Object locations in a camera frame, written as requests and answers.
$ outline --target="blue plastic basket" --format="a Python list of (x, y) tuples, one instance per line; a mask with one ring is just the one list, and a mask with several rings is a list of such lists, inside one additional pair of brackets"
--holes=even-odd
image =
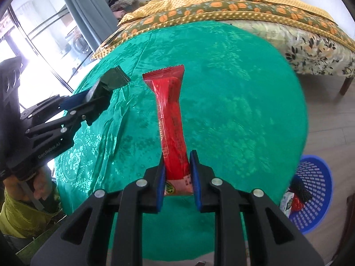
[(293, 212), (290, 220), (303, 234), (318, 226), (328, 212), (333, 195), (333, 179), (327, 163), (318, 156), (303, 155), (296, 175), (313, 195), (299, 212)]

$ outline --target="metal screw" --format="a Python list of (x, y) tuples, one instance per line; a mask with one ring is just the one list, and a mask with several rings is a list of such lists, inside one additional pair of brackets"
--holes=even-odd
[(105, 196), (105, 191), (102, 189), (96, 190), (94, 195), (96, 198), (102, 198), (103, 196)]
[(264, 191), (261, 190), (261, 189), (255, 189), (255, 190), (253, 191), (253, 194), (254, 194), (254, 196), (260, 198), (260, 197), (264, 196)]
[(213, 178), (211, 182), (215, 186), (221, 186), (223, 184), (223, 181), (219, 178)]
[(137, 182), (136, 182), (136, 185), (138, 186), (138, 187), (144, 187), (144, 186), (146, 186), (148, 184), (148, 182), (147, 182), (147, 180), (145, 180), (145, 179), (139, 179), (139, 180), (137, 180)]

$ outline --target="wooden chair leg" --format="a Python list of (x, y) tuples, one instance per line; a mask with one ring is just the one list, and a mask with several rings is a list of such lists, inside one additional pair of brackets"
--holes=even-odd
[(354, 77), (351, 77), (351, 78), (345, 78), (345, 81), (344, 81), (344, 84), (341, 86), (341, 89), (339, 91), (339, 93), (341, 95), (345, 95), (345, 93), (347, 92), (347, 90), (349, 89), (350, 87), (350, 84), (352, 83)]

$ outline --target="red snack wrapper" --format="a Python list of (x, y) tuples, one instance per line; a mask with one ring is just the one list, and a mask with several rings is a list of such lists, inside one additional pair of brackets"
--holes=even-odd
[(184, 71), (184, 66), (180, 65), (143, 74), (144, 82), (156, 95), (160, 141), (166, 167), (165, 195), (193, 193), (179, 104)]

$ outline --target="curtain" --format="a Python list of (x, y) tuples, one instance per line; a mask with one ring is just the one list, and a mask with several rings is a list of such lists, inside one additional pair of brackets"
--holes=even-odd
[(117, 19), (108, 0), (64, 0), (84, 38), (95, 51), (117, 30)]

